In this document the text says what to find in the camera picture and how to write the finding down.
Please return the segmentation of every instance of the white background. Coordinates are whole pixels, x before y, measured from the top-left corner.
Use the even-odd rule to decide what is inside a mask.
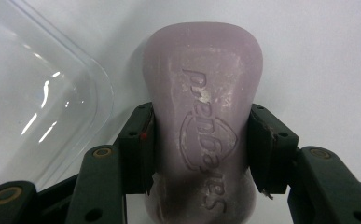
[[[361,181],[361,1],[113,1],[29,3],[111,77],[114,114],[97,144],[118,133],[147,102],[143,42],[183,21],[221,21],[249,31],[264,56],[255,103],[299,136],[299,146],[337,153]],[[77,166],[68,171],[76,172]],[[142,196],[128,198],[130,224],[152,223]],[[286,196],[258,196],[249,223],[292,223]]]

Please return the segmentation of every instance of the soap bar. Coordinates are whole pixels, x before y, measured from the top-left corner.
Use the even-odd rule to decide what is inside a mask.
[[[218,22],[167,26],[146,43],[145,82],[157,122],[157,223],[244,223],[255,206],[246,124],[262,52],[244,29]]]

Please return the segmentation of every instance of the plastic container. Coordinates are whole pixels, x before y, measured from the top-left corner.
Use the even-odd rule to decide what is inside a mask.
[[[22,1],[0,1],[0,184],[58,181],[112,108],[99,64]]]

